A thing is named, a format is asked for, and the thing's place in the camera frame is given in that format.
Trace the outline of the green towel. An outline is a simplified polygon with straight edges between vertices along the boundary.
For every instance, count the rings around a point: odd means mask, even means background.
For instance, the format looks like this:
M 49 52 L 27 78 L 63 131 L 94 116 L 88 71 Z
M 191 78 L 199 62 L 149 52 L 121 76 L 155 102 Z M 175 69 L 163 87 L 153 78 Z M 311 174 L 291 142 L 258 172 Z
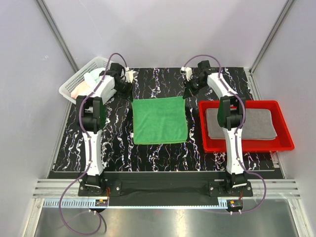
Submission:
M 160 145 L 186 142 L 188 125 L 185 100 L 181 96 L 135 99 L 133 142 L 136 145 Z

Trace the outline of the grey towel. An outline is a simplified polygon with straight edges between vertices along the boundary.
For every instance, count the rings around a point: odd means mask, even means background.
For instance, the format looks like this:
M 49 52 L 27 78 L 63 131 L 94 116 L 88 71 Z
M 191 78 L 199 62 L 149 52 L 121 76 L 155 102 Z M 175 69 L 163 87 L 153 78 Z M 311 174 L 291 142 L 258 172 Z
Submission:
M 223 129 L 217 121 L 218 109 L 208 108 L 206 124 L 211 139 L 225 139 Z M 242 127 L 243 140 L 274 140 L 277 132 L 273 126 L 272 115 L 267 109 L 246 109 L 245 123 Z

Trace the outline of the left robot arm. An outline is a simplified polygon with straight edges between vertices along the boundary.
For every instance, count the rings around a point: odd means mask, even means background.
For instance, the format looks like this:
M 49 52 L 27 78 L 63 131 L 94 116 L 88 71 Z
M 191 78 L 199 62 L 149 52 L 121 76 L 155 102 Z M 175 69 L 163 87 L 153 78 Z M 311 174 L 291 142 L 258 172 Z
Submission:
M 98 68 L 84 75 L 89 86 L 87 92 L 76 97 L 77 118 L 85 145 L 85 169 L 79 176 L 81 188 L 89 188 L 95 195 L 102 195 L 107 184 L 102 178 L 101 137 L 106 123 L 106 102 L 114 94 L 133 101 L 132 88 L 137 73 L 119 63 L 110 68 Z

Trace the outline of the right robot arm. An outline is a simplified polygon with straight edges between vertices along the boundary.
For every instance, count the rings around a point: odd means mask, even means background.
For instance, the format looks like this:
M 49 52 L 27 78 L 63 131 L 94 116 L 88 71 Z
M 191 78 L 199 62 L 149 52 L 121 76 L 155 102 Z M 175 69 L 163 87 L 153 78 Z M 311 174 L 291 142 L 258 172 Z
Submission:
M 207 60 L 198 63 L 198 73 L 183 66 L 180 73 L 185 76 L 183 98 L 189 98 L 209 86 L 219 98 L 217 121 L 224 132 L 227 148 L 227 164 L 224 190 L 228 195 L 237 195 L 246 186 L 245 167 L 242 161 L 242 127 L 245 122 L 245 99 L 240 97 L 221 73 L 211 69 Z

